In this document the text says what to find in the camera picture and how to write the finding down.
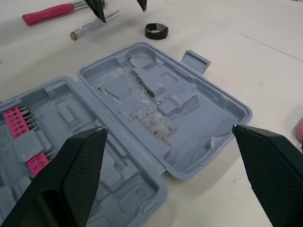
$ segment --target pink hammer handle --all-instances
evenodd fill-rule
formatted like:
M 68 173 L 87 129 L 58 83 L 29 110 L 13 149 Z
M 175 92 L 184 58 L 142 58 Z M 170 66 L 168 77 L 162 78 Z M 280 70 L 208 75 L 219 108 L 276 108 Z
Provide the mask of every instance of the pink hammer handle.
M 22 16 L 22 19 L 27 25 L 32 25 L 41 20 L 53 18 L 60 16 L 64 13 L 68 13 L 74 9 L 74 5 L 72 3 L 62 4 L 54 7 L 50 7 L 48 9 L 36 12 L 36 13 L 28 13 Z

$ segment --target table surface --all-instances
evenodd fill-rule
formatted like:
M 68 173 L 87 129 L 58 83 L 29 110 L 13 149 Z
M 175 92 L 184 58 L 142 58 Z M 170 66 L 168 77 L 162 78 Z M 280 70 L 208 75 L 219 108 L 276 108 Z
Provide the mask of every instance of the table surface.
M 299 143 L 293 128 L 303 117 L 303 3 L 291 0 L 153 0 L 142 12 L 136 0 L 106 0 L 110 23 L 77 41 L 69 33 L 92 21 L 89 8 L 27 26 L 21 15 L 64 0 L 2 0 L 0 7 L 0 100 L 77 70 L 135 42 L 146 41 L 181 60 L 192 50 L 212 62 L 205 77 L 253 111 L 251 126 Z M 162 41 L 144 28 L 169 27 Z M 191 180 L 168 175 L 169 201 L 148 227 L 269 227 L 250 188 L 235 140 Z

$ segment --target open tool case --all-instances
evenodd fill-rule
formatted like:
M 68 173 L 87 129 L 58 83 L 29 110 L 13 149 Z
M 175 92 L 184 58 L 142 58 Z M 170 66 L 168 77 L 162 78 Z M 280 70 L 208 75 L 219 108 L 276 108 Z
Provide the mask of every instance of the open tool case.
M 233 138 L 233 124 L 252 118 L 203 78 L 209 65 L 192 51 L 178 62 L 137 43 L 83 66 L 77 81 L 57 78 L 1 103 L 2 113 L 28 107 L 39 130 L 13 139 L 0 115 L 0 223 L 33 181 L 26 160 L 102 125 L 108 136 L 87 226 L 145 223 L 167 200 L 162 173 L 192 178 Z

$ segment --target tool case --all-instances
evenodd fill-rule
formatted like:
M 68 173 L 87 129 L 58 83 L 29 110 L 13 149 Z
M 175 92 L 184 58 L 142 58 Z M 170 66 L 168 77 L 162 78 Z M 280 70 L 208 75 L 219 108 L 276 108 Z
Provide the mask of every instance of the tool case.
M 60 77 L 1 103 L 2 113 L 26 106 L 39 130 L 13 139 L 0 115 L 0 223 L 34 180 L 27 160 L 106 126 L 86 226 L 143 225 L 168 198 L 164 172 L 192 178 L 233 138 L 232 126 L 252 118 L 246 105 L 203 77 L 209 65 L 192 51 L 178 62 L 136 43 L 83 66 L 77 81 Z

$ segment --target rubber ring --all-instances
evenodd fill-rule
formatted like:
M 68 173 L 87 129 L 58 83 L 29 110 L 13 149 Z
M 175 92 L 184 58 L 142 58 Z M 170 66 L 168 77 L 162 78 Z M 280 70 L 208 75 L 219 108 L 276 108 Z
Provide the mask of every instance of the rubber ring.
M 149 39 L 165 39 L 169 34 L 169 28 L 160 23 L 147 24 L 145 27 L 145 36 Z

